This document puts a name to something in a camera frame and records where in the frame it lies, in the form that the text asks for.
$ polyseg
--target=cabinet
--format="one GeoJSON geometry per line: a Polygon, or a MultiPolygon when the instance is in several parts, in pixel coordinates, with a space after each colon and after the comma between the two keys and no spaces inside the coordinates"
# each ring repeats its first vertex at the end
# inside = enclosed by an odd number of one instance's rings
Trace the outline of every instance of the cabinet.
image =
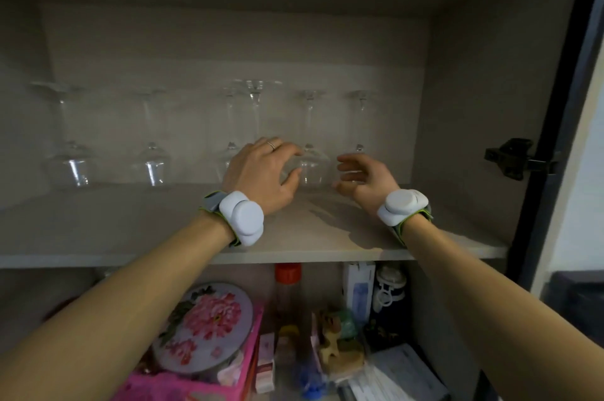
{"type": "MultiPolygon", "coordinates": [[[[300,140],[293,94],[326,92],[317,116],[331,158],[350,148],[348,94],[376,91],[367,151],[429,196],[437,225],[526,287],[598,51],[599,1],[2,0],[0,268],[84,274],[153,248],[216,186],[208,157],[225,143],[218,89],[261,77],[286,83],[265,94],[262,113],[264,132],[283,138],[300,140]],[[85,88],[68,130],[99,153],[102,186],[65,194],[45,180],[39,165],[59,133],[30,82],[50,80],[85,88]],[[164,191],[126,173],[145,141],[127,95],[141,85],[169,95],[161,135],[176,184],[164,191]],[[484,160],[515,137],[534,140],[535,158],[556,161],[556,175],[514,181],[484,160]]],[[[250,131],[242,123],[239,140],[250,131]]],[[[271,263],[337,273],[340,261],[360,260],[405,262],[418,343],[453,399],[472,399],[484,381],[421,269],[331,191],[301,193],[258,245],[225,250],[203,277],[267,297],[271,263]]],[[[307,285],[310,302],[335,301],[340,277],[313,277],[324,280],[307,285]]]]}

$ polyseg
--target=white shelf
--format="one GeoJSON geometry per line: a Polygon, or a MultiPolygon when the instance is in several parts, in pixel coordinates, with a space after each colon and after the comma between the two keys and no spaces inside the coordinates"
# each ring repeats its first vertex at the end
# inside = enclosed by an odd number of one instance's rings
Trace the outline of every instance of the white shelf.
{"type": "MultiPolygon", "coordinates": [[[[54,192],[0,212],[0,268],[121,266],[161,243],[194,216],[215,185],[147,189],[106,185],[54,192]]],[[[437,205],[435,223],[479,258],[505,257],[507,247],[437,205]]],[[[267,218],[250,249],[226,248],[213,264],[411,260],[379,222],[335,192],[298,193],[267,218]]]]}

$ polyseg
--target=packaging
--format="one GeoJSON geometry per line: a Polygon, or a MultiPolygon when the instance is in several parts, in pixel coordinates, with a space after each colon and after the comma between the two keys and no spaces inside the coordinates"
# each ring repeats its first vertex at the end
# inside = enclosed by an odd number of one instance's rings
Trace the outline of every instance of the packaging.
{"type": "Polygon", "coordinates": [[[256,366],[256,393],[275,390],[275,333],[263,334],[258,343],[256,366]]]}
{"type": "Polygon", "coordinates": [[[369,321],[375,273],[373,261],[344,264],[344,301],[358,325],[369,321]]]}

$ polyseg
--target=cabinet hinge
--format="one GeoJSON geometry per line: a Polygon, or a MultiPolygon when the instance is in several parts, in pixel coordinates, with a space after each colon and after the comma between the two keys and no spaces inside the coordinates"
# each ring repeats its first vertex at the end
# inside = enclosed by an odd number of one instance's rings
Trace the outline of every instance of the cabinet hinge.
{"type": "Polygon", "coordinates": [[[539,161],[527,153],[533,146],[533,141],[528,138],[510,138],[499,148],[487,148],[484,158],[496,163],[503,175],[513,180],[522,180],[524,172],[540,172],[555,175],[556,158],[552,161],[539,161]]]}

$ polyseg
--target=wrist tracker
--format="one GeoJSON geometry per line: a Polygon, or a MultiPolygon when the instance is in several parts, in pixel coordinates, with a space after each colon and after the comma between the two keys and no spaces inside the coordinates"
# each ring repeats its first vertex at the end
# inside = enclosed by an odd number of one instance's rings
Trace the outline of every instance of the wrist tracker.
{"type": "Polygon", "coordinates": [[[386,202],[377,210],[380,220],[391,228],[403,223],[407,218],[421,212],[432,219],[428,198],[414,189],[397,189],[392,191],[386,202]]]}
{"type": "Polygon", "coordinates": [[[235,233],[229,246],[252,246],[264,232],[262,208],[241,191],[215,191],[204,198],[200,210],[222,216],[235,233]]]}

